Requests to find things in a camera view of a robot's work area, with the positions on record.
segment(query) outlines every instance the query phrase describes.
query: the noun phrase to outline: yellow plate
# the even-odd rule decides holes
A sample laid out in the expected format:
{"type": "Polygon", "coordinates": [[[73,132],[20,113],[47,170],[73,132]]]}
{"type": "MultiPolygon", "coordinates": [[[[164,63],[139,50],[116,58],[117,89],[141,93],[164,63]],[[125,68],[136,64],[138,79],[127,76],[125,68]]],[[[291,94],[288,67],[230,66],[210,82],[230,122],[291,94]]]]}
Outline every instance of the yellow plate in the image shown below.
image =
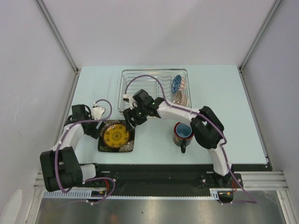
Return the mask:
{"type": "Polygon", "coordinates": [[[119,148],[127,144],[130,138],[130,132],[126,131],[123,124],[113,124],[104,131],[103,141],[111,148],[119,148]]]}

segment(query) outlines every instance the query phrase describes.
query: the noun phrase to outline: black handle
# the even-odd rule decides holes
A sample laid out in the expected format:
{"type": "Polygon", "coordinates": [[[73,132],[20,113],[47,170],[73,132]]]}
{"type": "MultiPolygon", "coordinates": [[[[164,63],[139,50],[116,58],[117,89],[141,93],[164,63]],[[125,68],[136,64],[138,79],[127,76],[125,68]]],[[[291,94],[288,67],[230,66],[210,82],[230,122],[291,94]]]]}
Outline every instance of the black handle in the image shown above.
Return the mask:
{"type": "Polygon", "coordinates": [[[186,152],[186,140],[183,140],[182,144],[181,144],[181,152],[185,153],[186,152]]]}

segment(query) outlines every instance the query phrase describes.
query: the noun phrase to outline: white wall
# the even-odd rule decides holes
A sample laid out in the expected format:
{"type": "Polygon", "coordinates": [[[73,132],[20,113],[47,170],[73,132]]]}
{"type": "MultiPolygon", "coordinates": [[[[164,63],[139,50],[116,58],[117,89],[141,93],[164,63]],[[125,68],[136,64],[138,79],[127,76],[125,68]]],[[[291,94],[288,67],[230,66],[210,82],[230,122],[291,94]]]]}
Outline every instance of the white wall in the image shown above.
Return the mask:
{"type": "Polygon", "coordinates": [[[44,0],[76,64],[240,65],[274,0],[44,0]]]}
{"type": "Polygon", "coordinates": [[[0,215],[22,189],[20,221],[74,73],[33,0],[0,1],[0,33],[0,215]]]}
{"type": "Polygon", "coordinates": [[[249,64],[245,80],[276,170],[299,208],[299,1],[284,1],[249,64]]]}

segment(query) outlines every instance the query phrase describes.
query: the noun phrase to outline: mug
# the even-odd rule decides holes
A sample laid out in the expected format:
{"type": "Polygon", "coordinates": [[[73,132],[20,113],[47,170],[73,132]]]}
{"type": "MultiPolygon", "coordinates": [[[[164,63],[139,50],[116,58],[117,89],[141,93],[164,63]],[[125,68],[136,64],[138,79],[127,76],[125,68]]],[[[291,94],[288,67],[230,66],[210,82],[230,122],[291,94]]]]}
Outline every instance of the mug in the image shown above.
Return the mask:
{"type": "Polygon", "coordinates": [[[178,122],[174,126],[172,140],[174,144],[181,147],[182,153],[186,152],[186,147],[190,145],[193,136],[192,128],[188,125],[178,122]]]}

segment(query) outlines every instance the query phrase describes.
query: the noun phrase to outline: blue patterned plate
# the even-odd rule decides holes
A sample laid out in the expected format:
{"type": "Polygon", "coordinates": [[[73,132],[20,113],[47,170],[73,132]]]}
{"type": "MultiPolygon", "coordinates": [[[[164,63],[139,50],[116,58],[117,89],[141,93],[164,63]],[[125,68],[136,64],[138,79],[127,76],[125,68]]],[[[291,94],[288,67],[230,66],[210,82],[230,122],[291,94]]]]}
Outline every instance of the blue patterned plate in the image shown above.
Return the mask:
{"type": "Polygon", "coordinates": [[[175,76],[175,78],[172,81],[171,84],[171,92],[172,94],[176,94],[179,90],[179,87],[181,85],[182,77],[180,75],[175,76]]]}

